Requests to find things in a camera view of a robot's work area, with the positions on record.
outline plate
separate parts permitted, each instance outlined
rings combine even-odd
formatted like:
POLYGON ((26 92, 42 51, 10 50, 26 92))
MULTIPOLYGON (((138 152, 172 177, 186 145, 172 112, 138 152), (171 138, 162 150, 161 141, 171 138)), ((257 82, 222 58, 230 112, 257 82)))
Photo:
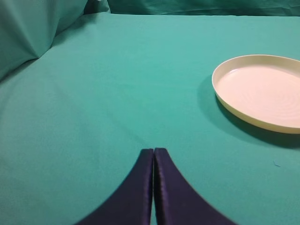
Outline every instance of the plate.
POLYGON ((257 127, 300 134, 300 61, 245 55, 220 64, 212 84, 221 104, 257 127))

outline green tablecloth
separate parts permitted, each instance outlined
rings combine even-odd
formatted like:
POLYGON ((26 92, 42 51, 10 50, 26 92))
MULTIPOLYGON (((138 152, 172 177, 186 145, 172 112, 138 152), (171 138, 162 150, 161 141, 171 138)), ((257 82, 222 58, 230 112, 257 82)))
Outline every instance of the green tablecloth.
POLYGON ((299 27, 297 17, 83 16, 0 85, 0 224, 71 225, 141 148, 166 147, 235 222, 298 225, 299 136, 234 118, 210 79, 239 55, 300 59, 299 27))

